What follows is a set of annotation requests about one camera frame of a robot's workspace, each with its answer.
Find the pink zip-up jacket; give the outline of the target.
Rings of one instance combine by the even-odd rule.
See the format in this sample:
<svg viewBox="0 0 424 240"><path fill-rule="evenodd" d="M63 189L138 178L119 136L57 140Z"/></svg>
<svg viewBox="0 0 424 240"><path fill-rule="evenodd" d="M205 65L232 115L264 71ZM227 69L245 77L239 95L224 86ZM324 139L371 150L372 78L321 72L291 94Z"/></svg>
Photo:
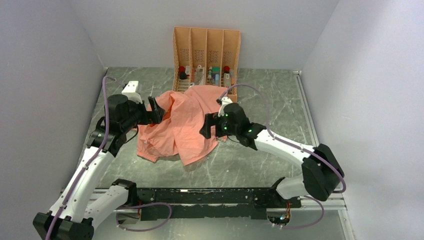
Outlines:
<svg viewBox="0 0 424 240"><path fill-rule="evenodd" d="M195 85L184 92L166 91L156 98L165 110L159 124L140 125L136 153L151 162L178 155L184 166L204 159L217 145L200 134L205 115L218 112L226 88Z"/></svg>

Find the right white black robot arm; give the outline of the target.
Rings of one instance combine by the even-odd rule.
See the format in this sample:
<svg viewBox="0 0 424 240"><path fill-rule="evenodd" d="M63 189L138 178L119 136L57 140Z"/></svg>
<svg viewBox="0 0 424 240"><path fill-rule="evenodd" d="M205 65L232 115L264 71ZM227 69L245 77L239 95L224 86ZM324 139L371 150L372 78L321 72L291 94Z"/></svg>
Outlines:
<svg viewBox="0 0 424 240"><path fill-rule="evenodd" d="M346 190L344 172L327 145L305 145L282 137L265 125L251 122L237 103L223 103L218 112L205 114L199 132L206 139L234 136L241 145L277 156L300 169L300 175L282 177L272 186L269 199L275 207L305 195L324 202L339 192L338 186L342 186L341 192Z"/></svg>

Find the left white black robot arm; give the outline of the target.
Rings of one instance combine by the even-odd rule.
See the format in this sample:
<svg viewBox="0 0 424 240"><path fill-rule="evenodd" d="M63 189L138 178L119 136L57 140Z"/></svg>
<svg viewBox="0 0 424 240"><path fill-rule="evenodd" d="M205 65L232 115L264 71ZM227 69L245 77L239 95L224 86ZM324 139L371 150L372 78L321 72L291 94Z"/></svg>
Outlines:
<svg viewBox="0 0 424 240"><path fill-rule="evenodd" d="M33 226L43 240L90 240L96 228L117 208L132 208L141 203L136 183L115 180L94 202L90 197L100 178L127 142L127 133L140 126L159 124L165 115L154 97L144 101L129 94L107 98L105 115L97 122L83 158L70 182L46 213L39 212Z"/></svg>

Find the red black round item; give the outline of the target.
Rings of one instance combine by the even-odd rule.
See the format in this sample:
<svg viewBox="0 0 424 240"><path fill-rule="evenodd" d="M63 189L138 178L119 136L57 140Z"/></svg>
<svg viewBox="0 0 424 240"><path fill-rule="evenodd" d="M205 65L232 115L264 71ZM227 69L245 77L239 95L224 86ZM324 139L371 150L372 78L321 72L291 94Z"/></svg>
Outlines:
<svg viewBox="0 0 424 240"><path fill-rule="evenodd" d="M184 66L180 66L178 68L178 78L180 80L186 80L188 78L186 74L186 68Z"/></svg>

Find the red capped grey marker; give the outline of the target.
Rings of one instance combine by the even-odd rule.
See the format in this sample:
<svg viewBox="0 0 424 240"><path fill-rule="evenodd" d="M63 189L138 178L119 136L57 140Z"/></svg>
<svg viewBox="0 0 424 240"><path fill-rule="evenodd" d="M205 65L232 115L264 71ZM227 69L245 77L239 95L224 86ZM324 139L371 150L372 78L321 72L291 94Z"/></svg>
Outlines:
<svg viewBox="0 0 424 240"><path fill-rule="evenodd" d="M234 69L230 68L228 65L225 65L223 67L223 74L222 74L222 79L223 79L223 86L226 88L229 88L232 86L232 77L234 75Z"/></svg>

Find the green capped blue tube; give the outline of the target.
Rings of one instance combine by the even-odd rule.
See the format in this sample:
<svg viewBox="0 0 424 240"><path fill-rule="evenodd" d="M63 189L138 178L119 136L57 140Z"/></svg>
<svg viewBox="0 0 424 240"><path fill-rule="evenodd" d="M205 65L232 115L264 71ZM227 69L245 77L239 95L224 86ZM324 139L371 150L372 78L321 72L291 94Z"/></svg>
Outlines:
<svg viewBox="0 0 424 240"><path fill-rule="evenodd" d="M208 68L207 80L210 85L220 86L221 76L220 68L218 66L210 66Z"/></svg>

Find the orange four-slot file organizer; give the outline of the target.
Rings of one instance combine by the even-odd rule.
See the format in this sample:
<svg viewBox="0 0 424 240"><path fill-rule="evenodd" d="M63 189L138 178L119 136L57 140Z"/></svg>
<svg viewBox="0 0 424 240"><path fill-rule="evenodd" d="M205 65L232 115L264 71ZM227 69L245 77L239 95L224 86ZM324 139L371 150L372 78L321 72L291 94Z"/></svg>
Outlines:
<svg viewBox="0 0 424 240"><path fill-rule="evenodd" d="M173 29L172 45L173 91L185 92L190 86L195 85L194 74L198 65L205 67L205 85L211 85L208 83L209 67L219 67L220 86L224 87L223 67L229 66L233 69L234 75L227 94L232 101L237 101L238 94L235 84L237 83L241 48L240 30L176 26ZM187 79L185 80L179 79L180 66L186 68Z"/></svg>

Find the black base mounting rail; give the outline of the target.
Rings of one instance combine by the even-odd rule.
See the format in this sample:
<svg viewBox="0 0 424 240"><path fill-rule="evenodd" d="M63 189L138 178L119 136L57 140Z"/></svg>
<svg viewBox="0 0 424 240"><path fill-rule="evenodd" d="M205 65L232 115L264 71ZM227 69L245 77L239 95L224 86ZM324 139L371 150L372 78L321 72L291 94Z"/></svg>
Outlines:
<svg viewBox="0 0 424 240"><path fill-rule="evenodd" d="M299 197L284 199L270 187L141 188L132 203L142 221L158 219L239 218L266 220L268 212L300 208Z"/></svg>

